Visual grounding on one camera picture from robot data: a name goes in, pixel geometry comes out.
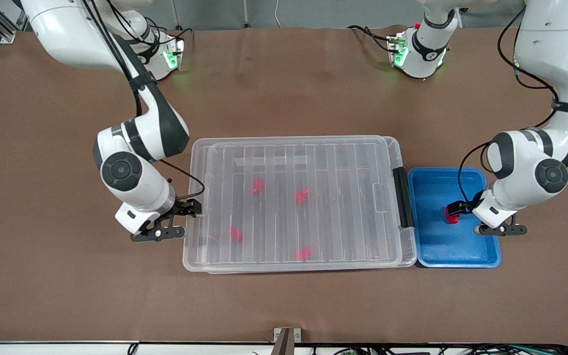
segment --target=floor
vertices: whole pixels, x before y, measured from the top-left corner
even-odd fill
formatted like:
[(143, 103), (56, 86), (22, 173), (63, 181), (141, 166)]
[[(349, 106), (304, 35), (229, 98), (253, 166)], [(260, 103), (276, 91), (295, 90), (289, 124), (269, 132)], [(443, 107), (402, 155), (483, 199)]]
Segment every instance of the floor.
[[(275, 8), (282, 27), (343, 28), (367, 25), (410, 25), (422, 20), (416, 0), (246, 0), (251, 27), (277, 27)], [(464, 27), (503, 27), (518, 13), (523, 0), (498, 0), (491, 7), (472, 8), (462, 14)], [(13, 17), (12, 0), (0, 0), (0, 9)], [(141, 10), (162, 26), (179, 22), (195, 30), (229, 30), (244, 27), (243, 0), (156, 0)]]

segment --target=brown table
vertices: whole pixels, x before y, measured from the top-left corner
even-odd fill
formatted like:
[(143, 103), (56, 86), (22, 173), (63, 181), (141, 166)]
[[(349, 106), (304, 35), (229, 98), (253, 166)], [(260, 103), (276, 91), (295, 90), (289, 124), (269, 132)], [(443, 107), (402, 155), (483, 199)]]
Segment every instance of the brown table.
[[(390, 135), (408, 169), (457, 166), (549, 111), (548, 92), (514, 81), (497, 36), (458, 30), (422, 81), (350, 30), (199, 32), (159, 85), (192, 141)], [(136, 244), (113, 219), (92, 144), (134, 112), (117, 72), (66, 67), (32, 33), (0, 48), (0, 340), (262, 341), (297, 326), (311, 342), (568, 343), (568, 188), (519, 213), (530, 232), (501, 238), (493, 270), (194, 274), (181, 241)]]

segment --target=clear plastic lid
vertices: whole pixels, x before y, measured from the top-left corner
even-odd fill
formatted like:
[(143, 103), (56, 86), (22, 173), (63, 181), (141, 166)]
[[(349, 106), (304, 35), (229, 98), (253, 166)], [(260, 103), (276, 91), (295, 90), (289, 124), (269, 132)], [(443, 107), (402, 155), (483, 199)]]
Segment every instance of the clear plastic lid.
[(381, 136), (200, 139), (191, 173), (207, 189), (203, 215), (187, 219), (183, 264), (210, 273), (412, 265), (397, 160), (397, 142)]

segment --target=blue tray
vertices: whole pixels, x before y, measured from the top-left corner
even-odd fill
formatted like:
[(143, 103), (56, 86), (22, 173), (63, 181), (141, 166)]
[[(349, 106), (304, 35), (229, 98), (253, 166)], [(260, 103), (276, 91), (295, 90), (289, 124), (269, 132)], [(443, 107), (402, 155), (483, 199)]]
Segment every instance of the blue tray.
[[(446, 220), (446, 205), (462, 200), (457, 168), (413, 168), (409, 191), (415, 220), (418, 261), (425, 267), (493, 268), (501, 264), (496, 236), (479, 236), (476, 216), (462, 215), (457, 224)], [(486, 186), (483, 173), (463, 168), (461, 183), (468, 198)]]

